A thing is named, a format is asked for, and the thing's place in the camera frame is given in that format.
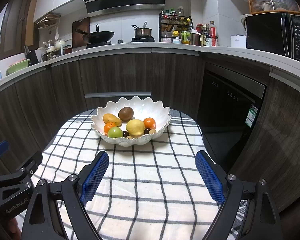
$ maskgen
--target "metal bolt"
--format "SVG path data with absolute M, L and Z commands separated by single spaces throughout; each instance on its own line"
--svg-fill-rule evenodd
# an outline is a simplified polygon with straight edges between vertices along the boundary
M 74 181 L 76 179 L 77 179 L 77 175 L 75 175 L 75 174 L 72 174 L 72 175 L 69 176 L 70 181 Z
M 43 184 L 46 183 L 46 180 L 45 179 L 40 179 L 39 182 L 38 182 L 38 185 L 39 186 L 42 186 Z
M 260 183 L 261 185 L 265 185 L 265 184 L 267 184 L 267 182 L 266 182 L 266 180 L 265 180 L 265 179 L 259 179 L 259 183 Z
M 229 180 L 236 180 L 237 177 L 234 176 L 233 174 L 229 174 L 229 175 L 228 175 L 228 179 L 229 179 Z

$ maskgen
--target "black and white plaid tablecloth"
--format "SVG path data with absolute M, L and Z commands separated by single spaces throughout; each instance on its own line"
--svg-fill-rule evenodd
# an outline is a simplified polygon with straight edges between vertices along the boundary
M 109 167 L 87 213 L 103 239 L 199 240 L 219 206 L 212 200 L 195 166 L 195 154 L 204 149 L 201 131 L 189 116 L 171 110 L 171 124 L 157 140 L 121 147 L 106 143 L 91 128 L 90 110 L 75 116 L 43 152 L 32 176 L 48 182 L 65 180 L 89 164 L 100 150 L 109 155 Z M 59 209 L 69 239 L 77 239 L 63 202 Z M 239 208 L 228 239 L 235 239 L 245 211 Z M 22 226 L 25 212 L 17 218 Z

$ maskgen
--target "appliance control panel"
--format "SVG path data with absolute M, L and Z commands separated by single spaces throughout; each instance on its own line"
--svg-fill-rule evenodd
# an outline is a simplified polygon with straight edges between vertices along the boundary
M 300 61 L 300 15 L 291 15 L 293 33 L 293 58 Z

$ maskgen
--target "hanging cutting board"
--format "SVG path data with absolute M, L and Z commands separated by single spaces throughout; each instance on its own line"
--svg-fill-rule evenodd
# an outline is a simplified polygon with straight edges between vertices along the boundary
M 76 21 L 72 23 L 72 48 L 75 49 L 87 45 L 82 38 L 82 34 L 76 33 L 74 29 L 80 29 L 90 33 L 90 18 L 88 17 L 82 21 Z

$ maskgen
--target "black microwave oven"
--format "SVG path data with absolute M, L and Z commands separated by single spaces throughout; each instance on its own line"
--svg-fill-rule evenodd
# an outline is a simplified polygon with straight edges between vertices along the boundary
M 247 49 L 300 61 L 300 15 L 272 12 L 247 16 Z

